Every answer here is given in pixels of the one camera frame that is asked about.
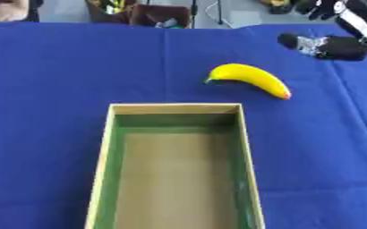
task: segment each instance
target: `wooden box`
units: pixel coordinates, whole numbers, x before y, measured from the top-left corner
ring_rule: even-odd
[[[115,104],[86,229],[263,229],[240,104]]]

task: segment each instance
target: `yellow banana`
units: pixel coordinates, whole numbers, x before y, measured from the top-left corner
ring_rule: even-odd
[[[277,77],[262,69],[246,64],[223,64],[213,69],[206,79],[209,81],[243,81],[266,90],[273,96],[289,99],[291,92]]]

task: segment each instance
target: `banana tip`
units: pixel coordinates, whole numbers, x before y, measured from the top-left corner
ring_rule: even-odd
[[[291,98],[291,93],[286,93],[282,98],[288,100],[289,98]]]

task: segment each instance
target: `table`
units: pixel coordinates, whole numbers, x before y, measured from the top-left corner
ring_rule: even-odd
[[[367,59],[286,50],[288,31],[344,34],[0,23],[0,228],[82,229],[108,105],[158,102],[243,104],[268,229],[367,228]],[[202,83],[226,63],[276,74],[293,97]]]

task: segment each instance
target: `person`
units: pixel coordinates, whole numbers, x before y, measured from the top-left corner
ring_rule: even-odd
[[[38,8],[43,0],[0,0],[0,22],[39,21]]]

